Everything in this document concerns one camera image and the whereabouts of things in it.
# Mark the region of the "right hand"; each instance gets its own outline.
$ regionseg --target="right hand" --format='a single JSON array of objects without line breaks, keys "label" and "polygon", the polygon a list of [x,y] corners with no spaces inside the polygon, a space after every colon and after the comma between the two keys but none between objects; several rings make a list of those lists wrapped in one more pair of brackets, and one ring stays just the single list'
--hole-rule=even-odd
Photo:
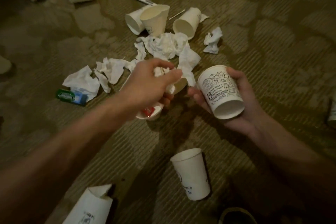
[{"label": "right hand", "polygon": [[[227,67],[226,71],[237,82],[241,98],[244,100],[245,110],[241,115],[235,118],[222,120],[224,126],[233,131],[239,132],[252,140],[258,139],[261,136],[261,131],[259,130],[258,125],[268,115],[258,103],[252,86],[248,82],[245,74],[241,71],[234,70],[231,67]],[[205,101],[202,91],[195,87],[189,87],[188,95],[193,98],[199,106],[203,107],[212,114],[210,107]]]}]

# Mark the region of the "floor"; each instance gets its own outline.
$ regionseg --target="floor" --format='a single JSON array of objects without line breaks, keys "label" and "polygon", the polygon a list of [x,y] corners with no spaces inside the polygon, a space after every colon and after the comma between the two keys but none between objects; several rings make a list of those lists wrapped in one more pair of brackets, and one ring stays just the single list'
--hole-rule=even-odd
[{"label": "floor", "polygon": [[[170,15],[198,7],[210,18],[190,41],[201,61],[195,77],[212,65],[244,71],[263,108],[319,153],[336,160],[335,130],[325,124],[336,87],[335,0],[152,0],[170,5]],[[135,0],[0,0],[0,55],[13,70],[0,77],[0,165],[3,167],[47,140],[108,94],[86,107],[55,98],[65,77],[104,57],[132,60],[136,36],[124,15]],[[171,20],[166,31],[172,31]],[[206,54],[207,32],[223,31],[218,55]],[[120,89],[125,71],[112,91]],[[107,223],[195,223],[199,214],[219,214],[241,205],[272,223],[305,222],[294,192],[261,152],[202,111],[182,91],[169,110],[152,122],[125,124],[73,183],[47,223],[62,223],[88,186],[114,183],[118,208]],[[212,195],[189,201],[169,158],[202,148]]]}]

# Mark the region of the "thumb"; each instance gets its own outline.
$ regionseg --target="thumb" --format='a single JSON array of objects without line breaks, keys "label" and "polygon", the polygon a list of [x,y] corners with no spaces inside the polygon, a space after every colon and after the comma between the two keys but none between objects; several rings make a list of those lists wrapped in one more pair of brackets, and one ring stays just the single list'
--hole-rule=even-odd
[{"label": "thumb", "polygon": [[173,69],[165,75],[158,77],[158,79],[161,80],[165,86],[168,86],[169,84],[176,83],[179,79],[181,79],[182,74],[181,69]]}]

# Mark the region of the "brown carpet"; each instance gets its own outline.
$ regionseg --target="brown carpet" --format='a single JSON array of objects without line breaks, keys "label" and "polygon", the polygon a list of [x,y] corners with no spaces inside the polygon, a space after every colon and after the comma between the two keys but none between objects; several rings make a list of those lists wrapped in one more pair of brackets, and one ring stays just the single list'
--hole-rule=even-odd
[{"label": "brown carpet", "polygon": [[[335,0],[152,1],[170,5],[171,16],[193,6],[210,17],[190,41],[202,57],[194,69],[196,78],[217,64],[244,71],[270,115],[318,152],[336,159],[336,133],[325,125],[336,86]],[[60,102],[54,94],[67,75],[86,65],[93,68],[104,57],[130,61],[136,56],[136,36],[124,15],[141,4],[0,0],[0,6],[0,55],[15,66],[0,77],[0,162],[5,166],[108,97],[101,89],[83,108]],[[223,31],[220,53],[203,53],[204,37],[216,26]],[[113,92],[128,75],[125,71]],[[108,183],[116,184],[114,198],[119,201],[114,223],[195,223],[200,212],[218,214],[232,205],[291,223],[284,209],[302,206],[273,174],[267,159],[185,93],[160,119],[124,125],[74,182],[48,223],[62,223],[86,187]],[[211,180],[212,195],[200,202],[187,199],[169,162],[174,153],[192,147],[204,151]]]}]

